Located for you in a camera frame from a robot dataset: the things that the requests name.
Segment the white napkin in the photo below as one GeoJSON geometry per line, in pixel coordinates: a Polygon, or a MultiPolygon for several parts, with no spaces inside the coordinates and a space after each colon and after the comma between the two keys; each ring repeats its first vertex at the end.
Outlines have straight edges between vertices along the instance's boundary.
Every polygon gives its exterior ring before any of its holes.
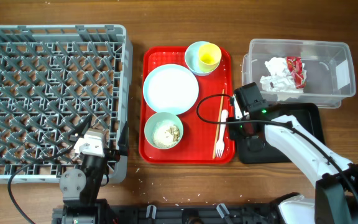
{"type": "Polygon", "coordinates": [[[303,93],[304,88],[295,88],[294,79],[288,70],[286,57],[273,57],[265,62],[265,67],[269,75],[260,78],[263,91],[303,93]]]}

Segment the clear plastic bin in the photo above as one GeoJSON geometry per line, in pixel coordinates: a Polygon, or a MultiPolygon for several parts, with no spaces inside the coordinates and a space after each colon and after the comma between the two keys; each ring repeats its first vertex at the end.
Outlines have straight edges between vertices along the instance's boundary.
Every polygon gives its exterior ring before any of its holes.
{"type": "Polygon", "coordinates": [[[270,103],[314,103],[338,108],[356,93],[354,65],[344,42],[289,39],[253,39],[242,63],[242,84],[256,83],[270,103]],[[272,58],[299,57],[306,70],[302,93],[265,91],[260,79],[270,75],[265,63],[272,58]]]}

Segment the red snack wrapper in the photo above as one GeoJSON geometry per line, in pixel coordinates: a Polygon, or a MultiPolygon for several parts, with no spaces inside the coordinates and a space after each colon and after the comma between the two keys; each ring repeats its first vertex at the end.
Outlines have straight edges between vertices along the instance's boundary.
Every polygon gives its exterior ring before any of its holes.
{"type": "Polygon", "coordinates": [[[303,63],[300,57],[286,58],[288,70],[295,82],[295,88],[301,89],[305,87],[306,71],[303,69],[303,63]]]}

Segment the green bowl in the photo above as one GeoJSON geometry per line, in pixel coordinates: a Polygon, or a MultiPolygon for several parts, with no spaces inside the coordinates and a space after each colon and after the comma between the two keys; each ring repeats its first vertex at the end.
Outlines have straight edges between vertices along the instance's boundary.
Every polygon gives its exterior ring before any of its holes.
{"type": "Polygon", "coordinates": [[[152,140],[152,133],[154,132],[155,127],[158,123],[174,124],[179,128],[181,135],[180,135],[179,141],[173,146],[173,147],[175,147],[181,141],[181,139],[183,137],[183,132],[184,132],[183,124],[182,124],[181,120],[179,119],[179,117],[174,114],[167,113],[167,112],[155,113],[147,120],[147,122],[144,126],[144,136],[145,136],[147,142],[154,148],[157,148],[160,150],[166,150],[166,149],[161,149],[161,148],[158,148],[157,146],[155,146],[153,143],[153,140],[152,140]]]}

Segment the large light blue plate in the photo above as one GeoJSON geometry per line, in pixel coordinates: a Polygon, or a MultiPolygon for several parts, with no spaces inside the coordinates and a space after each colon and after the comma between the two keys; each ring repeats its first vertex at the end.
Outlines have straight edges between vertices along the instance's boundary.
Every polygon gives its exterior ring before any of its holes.
{"type": "Polygon", "coordinates": [[[145,102],[156,113],[179,115],[193,107],[200,88],[189,69],[166,64],[153,69],[146,76],[142,91],[145,102]]]}

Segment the white rice food waste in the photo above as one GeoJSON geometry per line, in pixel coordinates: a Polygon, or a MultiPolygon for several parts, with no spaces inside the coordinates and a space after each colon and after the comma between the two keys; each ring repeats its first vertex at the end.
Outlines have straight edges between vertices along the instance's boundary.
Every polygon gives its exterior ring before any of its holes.
{"type": "Polygon", "coordinates": [[[168,149],[179,141],[180,135],[181,132],[176,125],[158,123],[152,133],[152,140],[158,148],[168,149]]]}

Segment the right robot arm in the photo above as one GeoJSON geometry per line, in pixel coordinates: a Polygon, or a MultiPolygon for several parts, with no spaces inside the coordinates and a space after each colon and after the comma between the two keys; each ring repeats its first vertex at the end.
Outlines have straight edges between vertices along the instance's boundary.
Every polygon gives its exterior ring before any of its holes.
{"type": "Polygon", "coordinates": [[[241,118],[232,126],[243,138],[262,135],[304,173],[315,189],[313,200],[286,195],[275,204],[278,223],[358,223],[358,164],[308,132],[288,104],[270,106],[255,83],[234,91],[241,118]]]}

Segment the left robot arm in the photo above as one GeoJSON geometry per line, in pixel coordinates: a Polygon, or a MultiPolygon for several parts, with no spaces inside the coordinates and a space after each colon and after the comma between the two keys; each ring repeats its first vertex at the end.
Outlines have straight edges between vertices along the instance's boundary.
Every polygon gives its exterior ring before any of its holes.
{"type": "Polygon", "coordinates": [[[117,162],[128,155],[128,130],[118,140],[119,149],[110,152],[102,131],[89,128],[70,135],[75,152],[83,154],[79,169],[71,169],[60,177],[63,209],[54,209],[52,223],[119,223],[119,217],[106,199],[99,199],[103,177],[108,174],[108,160],[117,162]]]}

